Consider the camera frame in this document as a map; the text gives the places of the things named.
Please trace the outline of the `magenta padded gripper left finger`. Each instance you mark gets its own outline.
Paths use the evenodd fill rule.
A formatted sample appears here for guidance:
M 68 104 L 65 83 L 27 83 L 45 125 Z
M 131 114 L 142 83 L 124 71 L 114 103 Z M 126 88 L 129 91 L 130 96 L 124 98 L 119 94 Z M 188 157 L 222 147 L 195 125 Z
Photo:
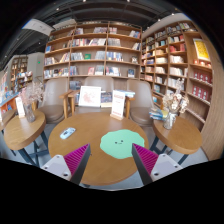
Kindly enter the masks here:
M 90 155 L 90 145 L 86 144 L 65 156 L 55 155 L 42 169 L 79 185 Z

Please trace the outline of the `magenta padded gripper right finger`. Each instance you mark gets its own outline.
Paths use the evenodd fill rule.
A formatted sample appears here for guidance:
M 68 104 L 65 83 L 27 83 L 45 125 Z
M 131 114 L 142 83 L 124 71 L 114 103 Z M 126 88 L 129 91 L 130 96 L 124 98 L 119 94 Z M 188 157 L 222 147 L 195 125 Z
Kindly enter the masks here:
M 149 183 L 182 169 L 182 167 L 168 155 L 157 155 L 137 144 L 132 144 L 132 155 L 143 185 L 148 185 Z

